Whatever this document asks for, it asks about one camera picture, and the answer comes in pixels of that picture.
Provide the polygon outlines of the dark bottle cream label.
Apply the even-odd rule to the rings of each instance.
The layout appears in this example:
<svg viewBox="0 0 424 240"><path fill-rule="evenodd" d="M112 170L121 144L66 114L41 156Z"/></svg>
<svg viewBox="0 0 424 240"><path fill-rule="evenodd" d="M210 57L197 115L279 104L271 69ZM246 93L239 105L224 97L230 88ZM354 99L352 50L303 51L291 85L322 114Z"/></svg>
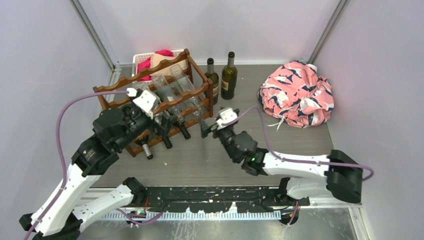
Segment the dark bottle cream label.
<svg viewBox="0 0 424 240"><path fill-rule="evenodd" d="M167 134L162 135L161 138L162 138L163 144L165 145L167 149L171 149L173 147L173 144Z"/></svg>

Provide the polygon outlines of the small clear glass bottle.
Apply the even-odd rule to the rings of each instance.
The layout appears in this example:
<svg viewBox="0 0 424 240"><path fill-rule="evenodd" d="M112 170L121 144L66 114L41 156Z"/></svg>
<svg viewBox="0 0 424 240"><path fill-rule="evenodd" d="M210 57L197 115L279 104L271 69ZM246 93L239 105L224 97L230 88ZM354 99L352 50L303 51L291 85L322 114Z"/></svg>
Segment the small clear glass bottle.
<svg viewBox="0 0 424 240"><path fill-rule="evenodd" d="M152 76L152 83L156 88L157 94L162 102L172 102L177 99L172 88L168 84L166 78L162 74L155 74ZM185 118L182 115L182 110L179 104L173 105L168 109L168 112L176 116L177 125L183 125Z"/></svg>

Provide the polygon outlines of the dark green bottle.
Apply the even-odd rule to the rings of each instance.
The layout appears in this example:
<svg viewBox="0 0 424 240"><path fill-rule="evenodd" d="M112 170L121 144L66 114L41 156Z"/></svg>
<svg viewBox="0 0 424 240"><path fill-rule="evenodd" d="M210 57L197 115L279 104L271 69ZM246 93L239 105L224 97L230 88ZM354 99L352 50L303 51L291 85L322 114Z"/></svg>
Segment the dark green bottle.
<svg viewBox="0 0 424 240"><path fill-rule="evenodd" d="M207 63L207 70L205 72L205 76L208 79L211 79L212 81L213 104L215 105L218 102L218 97L219 97L219 76L214 69L214 59L210 57L207 59L206 63Z"/></svg>
<svg viewBox="0 0 424 240"><path fill-rule="evenodd" d="M234 60L235 53L230 51L228 53L227 64L223 67L221 72L221 97L224 100L230 100L235 95L238 70L234 64Z"/></svg>

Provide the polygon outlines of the clear bottle with dark cap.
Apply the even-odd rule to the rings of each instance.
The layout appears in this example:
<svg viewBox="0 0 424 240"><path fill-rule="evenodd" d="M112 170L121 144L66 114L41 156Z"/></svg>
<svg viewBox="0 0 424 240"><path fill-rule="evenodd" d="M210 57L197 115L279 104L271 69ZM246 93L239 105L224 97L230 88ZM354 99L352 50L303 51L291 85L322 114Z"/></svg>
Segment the clear bottle with dark cap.
<svg viewBox="0 0 424 240"><path fill-rule="evenodd" d="M147 116L158 124L162 123L162 113L153 113L158 107L160 98L150 90L146 83L137 83L133 87L137 90L137 96L134 98L134 104L139 107Z"/></svg>

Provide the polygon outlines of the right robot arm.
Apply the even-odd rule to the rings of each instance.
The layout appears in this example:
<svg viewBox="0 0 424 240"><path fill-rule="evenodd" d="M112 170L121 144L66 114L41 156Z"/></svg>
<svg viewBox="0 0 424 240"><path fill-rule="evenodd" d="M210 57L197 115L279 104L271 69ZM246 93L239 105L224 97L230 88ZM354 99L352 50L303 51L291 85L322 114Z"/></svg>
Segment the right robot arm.
<svg viewBox="0 0 424 240"><path fill-rule="evenodd" d="M232 125L201 123L201 136L212 133L233 163L252 176L282 176L277 198L283 205L307 197L333 196L352 204L362 200L363 170L341 150L329 155L294 155L258 147L246 132L236 134Z"/></svg>

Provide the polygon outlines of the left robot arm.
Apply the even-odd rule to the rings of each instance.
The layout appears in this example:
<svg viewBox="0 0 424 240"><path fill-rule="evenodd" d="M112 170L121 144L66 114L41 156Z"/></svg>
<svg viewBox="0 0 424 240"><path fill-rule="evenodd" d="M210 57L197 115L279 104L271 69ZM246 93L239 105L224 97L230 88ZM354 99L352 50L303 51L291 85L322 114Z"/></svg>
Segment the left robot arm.
<svg viewBox="0 0 424 240"><path fill-rule="evenodd" d="M36 240L75 240L108 212L126 205L141 206L146 189L134 177L88 204L78 206L78 202L136 137L146 130L166 136L175 121L174 116L150 116L133 104L103 110L93 121L94 134L80 144L47 201L36 212L21 216L22 228L34 233Z"/></svg>

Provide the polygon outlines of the wooden wine rack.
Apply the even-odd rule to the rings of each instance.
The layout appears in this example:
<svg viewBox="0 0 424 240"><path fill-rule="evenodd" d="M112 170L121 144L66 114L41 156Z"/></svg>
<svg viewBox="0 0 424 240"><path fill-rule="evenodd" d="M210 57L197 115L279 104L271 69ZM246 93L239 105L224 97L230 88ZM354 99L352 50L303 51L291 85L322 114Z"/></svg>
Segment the wooden wine rack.
<svg viewBox="0 0 424 240"><path fill-rule="evenodd" d="M174 64L177 64L181 61L187 60L187 69L184 69L183 72L189 77L189 80L191 83L193 83L193 73L192 68L198 73L198 75L202 79L202 85L199 88L196 88L194 91L186 91L184 93L181 93L180 97L178 97L176 100L171 102L162 102L153 110L154 114L158 114L160 112L167 111L170 107L185 103L188 101L191 97L198 96L201 103L200 105L207 109L205 113L202 114L203 119L211 118L213 116L213 83L212 80L207 78L203 71L200 69L200 67L195 63L193 58L190 55L189 50L182 49L183 52L181 52L175 59L172 60L162 60L156 67L152 68L144 68L141 70L138 74L132 76L132 77L120 77L117 82L110 86L94 86L92 89L94 93L104 93L109 91L117 91L119 88L126 87L127 85L132 84L138 79L141 79L143 77L156 74L158 71L163 70L165 68L171 67ZM204 92L208 92L210 96L208 98L204 97ZM100 105L103 110L109 109L109 108L117 108L121 107L124 104L127 104L130 102L130 98L126 96L124 99L119 101L111 101L108 102L106 98L101 95L98 96ZM182 110L182 116L186 117L190 114L193 114L193 112L196 110L193 106L188 106L184 110ZM132 156L136 157L137 154L140 154L144 152L141 146L132 147L132 144L135 144L135 140L143 138L145 136L149 136L148 146L152 147L154 145L157 145L161 142L163 142L161 137L153 137L153 132L150 132L149 130L145 130L141 135L137 136L129 145L125 147L125 150Z"/></svg>

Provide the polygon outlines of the red cloth in basket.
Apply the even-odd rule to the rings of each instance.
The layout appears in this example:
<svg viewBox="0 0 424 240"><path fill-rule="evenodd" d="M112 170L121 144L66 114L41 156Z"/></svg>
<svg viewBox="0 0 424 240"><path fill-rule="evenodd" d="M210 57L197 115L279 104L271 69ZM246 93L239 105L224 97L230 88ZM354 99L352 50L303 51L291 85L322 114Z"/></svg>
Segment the red cloth in basket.
<svg viewBox="0 0 424 240"><path fill-rule="evenodd" d="M172 51L170 51L168 49L162 49L162 50L155 51L154 54L161 55L161 56L164 56L164 57L173 57ZM138 67L137 73L139 73L140 70L149 69L151 67L151 57L152 56L153 55L149 56L146 60L140 62L137 65L137 67ZM151 76L148 75L148 76L145 76L143 78L138 79L137 81L138 82L146 82L146 81L150 81L150 80L151 80Z"/></svg>

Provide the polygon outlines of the pink shark print cloth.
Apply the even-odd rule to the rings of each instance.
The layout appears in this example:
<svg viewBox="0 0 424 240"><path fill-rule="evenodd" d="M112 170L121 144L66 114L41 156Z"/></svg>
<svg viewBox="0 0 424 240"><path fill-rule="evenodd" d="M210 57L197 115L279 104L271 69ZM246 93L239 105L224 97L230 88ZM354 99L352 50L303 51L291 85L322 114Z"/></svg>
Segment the pink shark print cloth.
<svg viewBox="0 0 424 240"><path fill-rule="evenodd" d="M294 60L271 73L257 92L262 110L279 122L296 128L326 123L335 107L332 85L317 75L317 67Z"/></svg>

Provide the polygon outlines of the aluminium corner post left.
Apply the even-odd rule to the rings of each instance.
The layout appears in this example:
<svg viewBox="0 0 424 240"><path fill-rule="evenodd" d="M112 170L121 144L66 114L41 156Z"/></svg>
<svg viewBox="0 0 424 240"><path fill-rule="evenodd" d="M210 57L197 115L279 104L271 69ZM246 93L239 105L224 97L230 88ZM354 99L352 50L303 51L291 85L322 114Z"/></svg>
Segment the aluminium corner post left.
<svg viewBox="0 0 424 240"><path fill-rule="evenodd" d="M70 5L73 7L75 13L79 17L80 21L82 22L82 25L86 29L89 37L93 41L95 47L97 48L98 52L102 56L103 60L105 61L106 65L111 71L114 71L116 69L117 64L114 63L112 60L110 54L108 53L104 43L102 42L95 26L93 25L89 15L84 9L84 6L82 5L80 0L69 0Z"/></svg>

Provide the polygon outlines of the aluminium corner post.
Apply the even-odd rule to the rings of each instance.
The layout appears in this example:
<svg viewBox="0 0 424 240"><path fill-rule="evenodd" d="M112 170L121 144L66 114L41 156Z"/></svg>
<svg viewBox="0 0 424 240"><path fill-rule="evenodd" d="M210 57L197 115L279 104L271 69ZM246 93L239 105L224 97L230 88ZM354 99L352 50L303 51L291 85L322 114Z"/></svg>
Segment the aluminium corner post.
<svg viewBox="0 0 424 240"><path fill-rule="evenodd" d="M79 17L80 21L82 22L82 25L86 29L89 37L93 41L95 47L97 48L98 52L102 56L103 60L105 61L106 65L111 71L114 71L116 69L117 64L114 63L112 60L110 54L108 53L104 43L102 42L95 26L93 25L89 15L84 9L84 6L82 5L80 0L69 0L70 5L73 7L75 13Z"/></svg>
<svg viewBox="0 0 424 240"><path fill-rule="evenodd" d="M317 61L321 51L325 47L326 42L328 41L332 31L338 24L338 21L340 20L341 16L343 15L346 7L350 3L350 0L339 0L337 2L336 7L334 8L323 32L321 33L313 51L312 54L308 60L309 64L315 64Z"/></svg>

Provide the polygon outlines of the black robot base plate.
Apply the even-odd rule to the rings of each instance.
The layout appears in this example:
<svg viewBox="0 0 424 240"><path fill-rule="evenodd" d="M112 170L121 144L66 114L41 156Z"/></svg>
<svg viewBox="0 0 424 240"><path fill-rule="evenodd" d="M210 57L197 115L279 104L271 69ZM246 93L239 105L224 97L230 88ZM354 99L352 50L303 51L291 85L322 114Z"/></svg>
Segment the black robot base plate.
<svg viewBox="0 0 424 240"><path fill-rule="evenodd" d="M235 206L237 213L270 213L290 209L296 200L276 186L163 186L147 187L142 200L126 207L169 213L226 213Z"/></svg>

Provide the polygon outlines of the aluminium frame rail front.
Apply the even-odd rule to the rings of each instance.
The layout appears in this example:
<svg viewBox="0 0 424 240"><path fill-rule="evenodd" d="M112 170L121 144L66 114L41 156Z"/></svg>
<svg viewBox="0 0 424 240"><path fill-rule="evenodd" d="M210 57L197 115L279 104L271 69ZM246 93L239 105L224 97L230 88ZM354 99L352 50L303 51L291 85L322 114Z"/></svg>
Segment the aluminium frame rail front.
<svg viewBox="0 0 424 240"><path fill-rule="evenodd" d="M154 219L160 214L159 221L233 221L233 220L279 220L283 224L294 224L298 216L292 217L295 206L283 210L272 210L271 212L257 213L237 213L233 205L228 212L198 213L186 210L182 213L168 212L165 210L154 212L151 210L142 210L140 207L126 207L126 202L123 202L121 207L111 207L104 211L100 211L100 200L111 199L117 201L123 198L123 191L114 188L89 188L82 198L77 202L76 209L78 214L91 217L94 214L99 214L94 217L95 221L137 221L145 222Z"/></svg>

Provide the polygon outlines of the aluminium corner post right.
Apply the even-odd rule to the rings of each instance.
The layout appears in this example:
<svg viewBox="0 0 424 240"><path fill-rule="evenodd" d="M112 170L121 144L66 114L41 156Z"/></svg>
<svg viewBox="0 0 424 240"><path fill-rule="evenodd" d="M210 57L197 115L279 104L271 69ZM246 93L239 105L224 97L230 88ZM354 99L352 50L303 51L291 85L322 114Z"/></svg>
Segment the aluminium corner post right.
<svg viewBox="0 0 424 240"><path fill-rule="evenodd" d="M312 54L308 60L309 64L315 64L317 61L321 51L325 47L326 42L328 41L332 31L338 24L338 21L340 20L341 16L343 15L346 7L350 3L350 0L339 0L337 2L336 7L334 8L323 32L321 33L313 51Z"/></svg>

